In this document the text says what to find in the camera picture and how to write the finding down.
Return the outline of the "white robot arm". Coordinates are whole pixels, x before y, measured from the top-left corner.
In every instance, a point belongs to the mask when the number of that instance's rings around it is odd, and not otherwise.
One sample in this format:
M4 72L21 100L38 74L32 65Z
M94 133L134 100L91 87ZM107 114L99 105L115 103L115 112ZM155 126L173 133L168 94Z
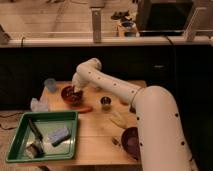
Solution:
M88 83L114 93L136 110L143 171L199 171L184 136L173 95L161 86L141 86L101 72L91 58L79 64L72 83L82 89Z

